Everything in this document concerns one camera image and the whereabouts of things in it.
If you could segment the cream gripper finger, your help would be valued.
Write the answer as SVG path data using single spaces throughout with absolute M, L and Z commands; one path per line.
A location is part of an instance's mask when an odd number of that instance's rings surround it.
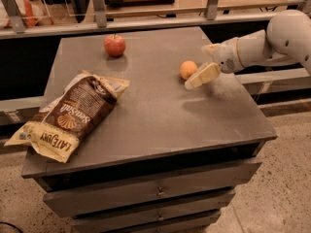
M 185 88 L 192 90 L 215 80 L 221 73 L 217 63 L 203 63 L 186 81 Z
M 201 48 L 201 50 L 208 56 L 213 57 L 215 50 L 220 46 L 220 44 L 209 44 Z

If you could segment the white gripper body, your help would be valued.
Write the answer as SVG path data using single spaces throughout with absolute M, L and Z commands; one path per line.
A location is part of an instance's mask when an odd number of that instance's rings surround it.
M 217 45 L 213 59 L 224 73 L 236 73 L 244 69 L 238 56 L 238 39 L 232 38 Z

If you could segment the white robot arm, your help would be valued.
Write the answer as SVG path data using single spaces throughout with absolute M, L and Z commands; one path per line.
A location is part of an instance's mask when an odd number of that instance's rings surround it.
M 298 10 L 285 10 L 275 15 L 265 30 L 201 49 L 212 61 L 203 63 L 185 81 L 187 90 L 215 80 L 220 73 L 237 73 L 252 66 L 299 63 L 311 74 L 311 18 Z

